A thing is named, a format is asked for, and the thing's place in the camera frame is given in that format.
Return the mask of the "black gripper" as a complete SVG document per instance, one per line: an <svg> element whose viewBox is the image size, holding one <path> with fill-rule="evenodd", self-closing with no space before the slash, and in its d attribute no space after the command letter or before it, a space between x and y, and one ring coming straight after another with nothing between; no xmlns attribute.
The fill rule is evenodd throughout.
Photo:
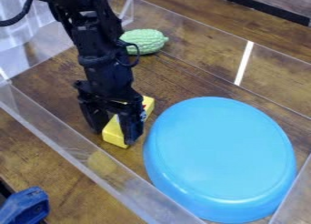
<svg viewBox="0 0 311 224"><path fill-rule="evenodd" d="M133 68L126 48L111 51L79 50L79 65L86 80L75 82L78 100L94 133L101 134L109 123L109 113L118 114L125 143L133 145L143 133L146 111L142 95L133 87Z"/></svg>

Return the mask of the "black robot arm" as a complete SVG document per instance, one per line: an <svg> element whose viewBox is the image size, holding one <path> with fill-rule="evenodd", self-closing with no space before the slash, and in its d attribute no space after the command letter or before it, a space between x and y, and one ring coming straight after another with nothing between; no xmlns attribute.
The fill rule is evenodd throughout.
<svg viewBox="0 0 311 224"><path fill-rule="evenodd" d="M143 97L133 88L130 43L121 39L122 20L107 0L38 0L63 25L78 50L78 63L87 78L75 81L78 100L94 132L101 132L117 114L125 143L135 143L143 133Z"/></svg>

